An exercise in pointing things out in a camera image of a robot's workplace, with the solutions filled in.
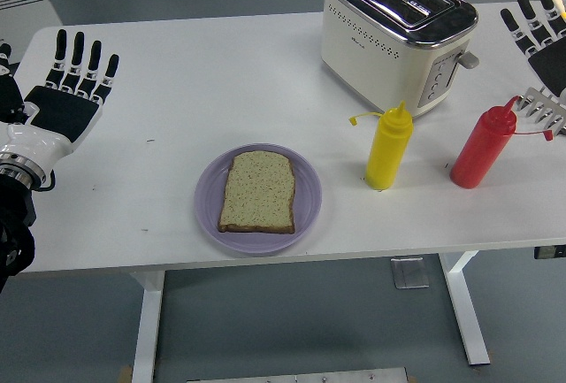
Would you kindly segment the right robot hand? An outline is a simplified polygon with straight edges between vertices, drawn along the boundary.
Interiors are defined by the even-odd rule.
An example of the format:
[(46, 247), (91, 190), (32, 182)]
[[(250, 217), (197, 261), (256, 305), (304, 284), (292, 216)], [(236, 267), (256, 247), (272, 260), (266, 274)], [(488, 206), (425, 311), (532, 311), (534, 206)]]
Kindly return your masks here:
[(501, 18), (531, 69), (552, 95), (565, 101), (565, 3), (540, 0), (546, 20), (541, 21), (530, 0), (516, 0), (525, 24), (524, 31), (512, 12), (504, 8)]

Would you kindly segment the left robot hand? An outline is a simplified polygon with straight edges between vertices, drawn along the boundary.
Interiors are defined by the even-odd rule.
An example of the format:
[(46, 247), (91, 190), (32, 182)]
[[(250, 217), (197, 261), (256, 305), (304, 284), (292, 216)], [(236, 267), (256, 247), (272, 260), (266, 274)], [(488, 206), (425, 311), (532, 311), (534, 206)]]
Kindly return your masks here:
[(7, 125), (2, 155), (31, 161), (47, 173), (80, 146), (102, 115), (119, 68), (119, 56), (113, 54), (100, 74), (99, 41), (92, 43), (88, 66), (83, 68), (84, 49), (84, 34), (78, 32), (67, 59), (67, 32), (60, 29), (44, 82), (23, 96), (8, 69), (11, 50), (6, 43), (1, 46), (1, 121)]

